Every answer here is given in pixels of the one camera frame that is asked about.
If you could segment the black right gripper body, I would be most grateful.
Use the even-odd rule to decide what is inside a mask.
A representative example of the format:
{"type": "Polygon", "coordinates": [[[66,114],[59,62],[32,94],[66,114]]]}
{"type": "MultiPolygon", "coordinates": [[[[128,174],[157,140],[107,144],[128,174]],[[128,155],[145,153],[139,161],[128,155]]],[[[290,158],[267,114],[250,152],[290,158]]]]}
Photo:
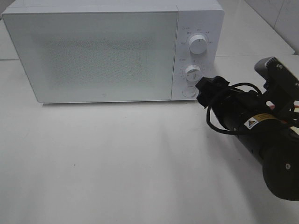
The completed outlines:
{"type": "Polygon", "coordinates": [[[253,84],[209,84],[209,110],[219,117],[232,111],[268,112],[269,108],[259,102],[261,95],[253,84]]]}

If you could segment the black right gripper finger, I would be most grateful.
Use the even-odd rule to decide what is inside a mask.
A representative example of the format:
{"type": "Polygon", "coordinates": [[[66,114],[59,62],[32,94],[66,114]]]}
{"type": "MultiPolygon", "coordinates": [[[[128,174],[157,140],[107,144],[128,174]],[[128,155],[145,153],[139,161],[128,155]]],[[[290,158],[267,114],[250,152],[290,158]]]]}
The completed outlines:
{"type": "Polygon", "coordinates": [[[214,78],[214,85],[215,85],[216,89],[223,90],[223,89],[228,88],[229,82],[226,79],[224,79],[223,77],[216,76],[214,78]]]}
{"type": "Polygon", "coordinates": [[[196,88],[199,90],[199,94],[197,96],[198,103],[204,108],[207,108],[216,95],[215,78],[201,78],[196,84],[196,88]]]}

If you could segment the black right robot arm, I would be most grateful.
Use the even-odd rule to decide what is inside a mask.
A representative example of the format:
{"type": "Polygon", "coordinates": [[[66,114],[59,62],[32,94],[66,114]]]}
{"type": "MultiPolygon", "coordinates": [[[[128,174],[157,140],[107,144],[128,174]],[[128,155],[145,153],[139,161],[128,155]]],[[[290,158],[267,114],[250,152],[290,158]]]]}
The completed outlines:
{"type": "Polygon", "coordinates": [[[262,165],[270,192],[280,199],[299,199],[299,135],[274,116],[253,84],[230,85],[220,76],[202,78],[197,101],[207,109],[214,131],[234,135],[262,165]]]}

